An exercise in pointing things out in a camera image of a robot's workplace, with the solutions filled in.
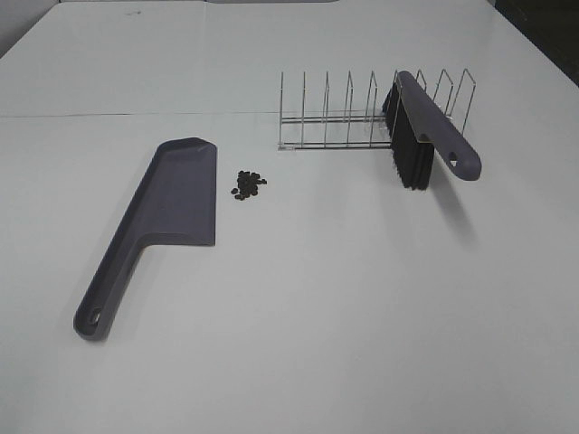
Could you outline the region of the pile of coffee beans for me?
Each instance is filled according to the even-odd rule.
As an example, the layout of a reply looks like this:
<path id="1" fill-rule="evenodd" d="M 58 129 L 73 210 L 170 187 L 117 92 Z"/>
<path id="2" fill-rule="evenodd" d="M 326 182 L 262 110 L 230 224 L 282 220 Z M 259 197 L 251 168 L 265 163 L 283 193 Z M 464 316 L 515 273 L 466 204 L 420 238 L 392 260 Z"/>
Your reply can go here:
<path id="1" fill-rule="evenodd" d="M 259 173 L 250 171 L 240 171 L 237 175 L 236 186 L 231 190 L 233 198 L 244 201 L 259 193 L 261 185 L 266 185 L 268 181 Z"/>

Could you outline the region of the grey plastic dustpan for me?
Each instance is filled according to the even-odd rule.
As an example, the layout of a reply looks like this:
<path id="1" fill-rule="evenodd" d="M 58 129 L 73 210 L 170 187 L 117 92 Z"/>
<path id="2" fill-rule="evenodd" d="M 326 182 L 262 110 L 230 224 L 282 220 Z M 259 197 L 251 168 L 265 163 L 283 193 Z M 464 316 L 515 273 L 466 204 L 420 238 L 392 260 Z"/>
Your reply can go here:
<path id="1" fill-rule="evenodd" d="M 199 137 L 157 147 L 73 318 L 75 332 L 102 341 L 142 250 L 213 246 L 217 147 Z"/>

